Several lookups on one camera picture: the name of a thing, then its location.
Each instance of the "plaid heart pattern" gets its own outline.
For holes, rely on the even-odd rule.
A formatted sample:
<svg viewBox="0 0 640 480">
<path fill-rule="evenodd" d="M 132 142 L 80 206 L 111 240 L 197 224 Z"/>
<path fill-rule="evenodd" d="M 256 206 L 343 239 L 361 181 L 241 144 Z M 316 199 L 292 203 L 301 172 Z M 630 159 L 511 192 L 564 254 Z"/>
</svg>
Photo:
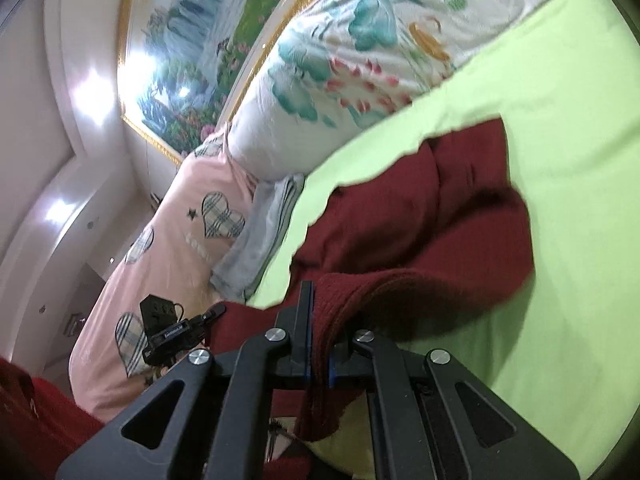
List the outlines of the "plaid heart pattern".
<svg viewBox="0 0 640 480">
<path fill-rule="evenodd" d="M 125 312 L 116 323 L 116 346 L 127 377 L 151 370 L 142 358 L 146 346 L 146 334 L 140 318 L 133 312 Z"/>
<path fill-rule="evenodd" d="M 244 217 L 233 209 L 219 191 L 202 200 L 202 221 L 205 238 L 237 238 L 244 228 Z"/>
<path fill-rule="evenodd" d="M 217 156 L 221 150 L 222 140 L 211 139 L 207 140 L 206 142 L 198 146 L 195 150 L 193 150 L 193 156 L 195 158 L 198 158 L 199 156 Z"/>
<path fill-rule="evenodd" d="M 149 250 L 149 247 L 151 247 L 151 244 L 154 242 L 154 234 L 153 226 L 146 226 L 136 241 L 133 242 L 129 251 L 127 251 L 127 254 L 124 257 L 124 262 L 126 264 L 134 264 L 138 261 L 142 255 Z"/>
</svg>

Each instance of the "teal leaf pattern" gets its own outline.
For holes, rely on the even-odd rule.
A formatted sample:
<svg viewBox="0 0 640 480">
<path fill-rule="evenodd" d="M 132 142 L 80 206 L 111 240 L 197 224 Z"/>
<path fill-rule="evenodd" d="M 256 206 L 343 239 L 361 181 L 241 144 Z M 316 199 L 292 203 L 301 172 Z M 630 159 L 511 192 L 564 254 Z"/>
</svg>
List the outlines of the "teal leaf pattern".
<svg viewBox="0 0 640 480">
<path fill-rule="evenodd" d="M 282 60 L 316 82 L 324 82 L 332 75 L 329 54 L 324 45 L 313 37 L 286 29 L 278 40 L 278 54 Z"/>
<path fill-rule="evenodd" d="M 331 117 L 329 117 L 327 115 L 323 115 L 322 116 L 322 123 L 324 124 L 324 126 L 327 126 L 329 128 L 334 128 L 335 129 L 335 128 L 338 127 L 338 125 L 335 123 L 335 121 Z"/>
<path fill-rule="evenodd" d="M 353 12 L 348 32 L 358 51 L 371 50 L 377 45 L 398 43 L 396 17 L 391 0 L 360 0 Z"/>
<path fill-rule="evenodd" d="M 311 94 L 293 73 L 292 67 L 278 62 L 269 67 L 267 74 L 273 81 L 271 92 L 287 114 L 297 115 L 312 123 L 318 120 Z"/>
</svg>

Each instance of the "waterfall painting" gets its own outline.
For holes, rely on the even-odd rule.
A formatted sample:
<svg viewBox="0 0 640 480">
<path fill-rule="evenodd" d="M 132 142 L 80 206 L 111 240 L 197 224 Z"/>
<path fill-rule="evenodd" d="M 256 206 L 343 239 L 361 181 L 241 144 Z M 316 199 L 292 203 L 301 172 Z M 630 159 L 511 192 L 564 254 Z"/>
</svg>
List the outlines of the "waterfall painting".
<svg viewBox="0 0 640 480">
<path fill-rule="evenodd" d="M 123 118 L 179 162 L 213 131 L 279 0 L 123 0 Z"/>
</svg>

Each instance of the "pink blanket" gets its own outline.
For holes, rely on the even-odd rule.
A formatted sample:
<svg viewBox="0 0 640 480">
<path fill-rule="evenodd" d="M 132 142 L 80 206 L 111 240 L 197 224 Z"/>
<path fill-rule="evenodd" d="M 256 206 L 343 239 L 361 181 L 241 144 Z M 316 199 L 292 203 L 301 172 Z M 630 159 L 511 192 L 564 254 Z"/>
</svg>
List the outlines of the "pink blanket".
<svg viewBox="0 0 640 480">
<path fill-rule="evenodd" d="M 76 403 L 111 420 L 153 381 L 142 359 L 140 301 L 167 298 L 193 317 L 221 298 L 212 266 L 229 250 L 249 214 L 255 182 L 212 134 L 187 157 L 154 218 L 106 283 L 69 361 Z"/>
</svg>

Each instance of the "cable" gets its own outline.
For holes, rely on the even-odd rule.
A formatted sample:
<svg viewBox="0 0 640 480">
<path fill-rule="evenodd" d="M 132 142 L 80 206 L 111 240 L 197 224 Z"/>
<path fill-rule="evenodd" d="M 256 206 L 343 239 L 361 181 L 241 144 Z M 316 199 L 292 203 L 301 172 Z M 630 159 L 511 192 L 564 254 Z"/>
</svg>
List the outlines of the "cable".
<svg viewBox="0 0 640 480">
<path fill-rule="evenodd" d="M 178 319 L 178 323 L 180 323 L 182 321 L 182 318 L 184 317 L 184 307 L 180 303 L 174 303 L 174 306 L 180 307 L 180 319 Z"/>
</svg>

